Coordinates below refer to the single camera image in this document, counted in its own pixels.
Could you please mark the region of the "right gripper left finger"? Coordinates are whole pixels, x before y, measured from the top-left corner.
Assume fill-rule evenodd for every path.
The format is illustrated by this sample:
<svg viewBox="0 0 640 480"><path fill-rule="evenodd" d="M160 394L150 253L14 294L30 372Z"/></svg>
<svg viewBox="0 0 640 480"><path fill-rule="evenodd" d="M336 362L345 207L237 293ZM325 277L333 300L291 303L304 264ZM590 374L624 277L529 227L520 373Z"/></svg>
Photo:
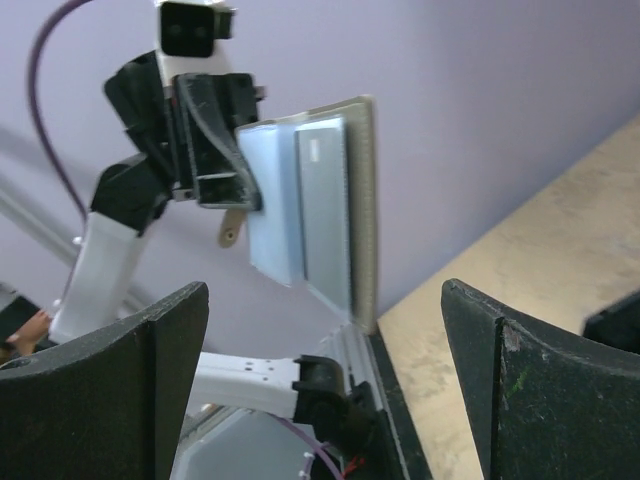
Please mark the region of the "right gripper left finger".
<svg viewBox="0 0 640 480"><path fill-rule="evenodd" d="M169 478L208 315L192 282L2 366L2 478Z"/></svg>

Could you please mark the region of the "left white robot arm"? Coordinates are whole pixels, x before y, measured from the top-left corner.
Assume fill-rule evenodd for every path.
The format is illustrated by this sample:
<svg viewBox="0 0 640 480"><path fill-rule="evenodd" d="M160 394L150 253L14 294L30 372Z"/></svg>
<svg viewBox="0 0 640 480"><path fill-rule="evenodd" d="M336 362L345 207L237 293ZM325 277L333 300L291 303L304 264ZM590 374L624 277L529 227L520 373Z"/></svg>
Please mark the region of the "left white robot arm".
<svg viewBox="0 0 640 480"><path fill-rule="evenodd" d="M139 152L99 178L79 256L51 330L69 355L63 385L100 426L138 435L140 451L178 444L189 403L269 413L313 428L347 457L379 431L367 387L344 388L334 360L250 359L202 351L204 284L133 318L118 309L146 234L177 193L241 213L249 258L266 277L303 284L346 322L374 330L377 294L375 103L360 95L275 120L257 117L248 74L168 76L153 54L105 92Z"/></svg>

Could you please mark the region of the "grey card holder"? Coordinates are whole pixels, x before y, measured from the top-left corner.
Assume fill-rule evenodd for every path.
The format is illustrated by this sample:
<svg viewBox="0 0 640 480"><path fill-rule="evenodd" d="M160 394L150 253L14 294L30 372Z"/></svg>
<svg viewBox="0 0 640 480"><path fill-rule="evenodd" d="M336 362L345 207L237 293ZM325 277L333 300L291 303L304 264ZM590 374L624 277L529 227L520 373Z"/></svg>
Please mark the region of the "grey card holder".
<svg viewBox="0 0 640 480"><path fill-rule="evenodd" d="M376 329L378 210L375 100L360 95L237 129L261 210L228 210L218 244L247 230L256 270L305 283L341 320Z"/></svg>

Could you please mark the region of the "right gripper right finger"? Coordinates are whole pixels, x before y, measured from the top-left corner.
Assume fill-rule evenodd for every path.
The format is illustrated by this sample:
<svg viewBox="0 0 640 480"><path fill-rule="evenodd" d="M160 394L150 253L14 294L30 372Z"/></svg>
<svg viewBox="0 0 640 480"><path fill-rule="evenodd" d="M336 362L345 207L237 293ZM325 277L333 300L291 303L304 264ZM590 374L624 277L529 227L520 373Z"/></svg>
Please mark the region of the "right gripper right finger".
<svg viewBox="0 0 640 480"><path fill-rule="evenodd" d="M484 478L638 478L638 354L458 279L441 310Z"/></svg>

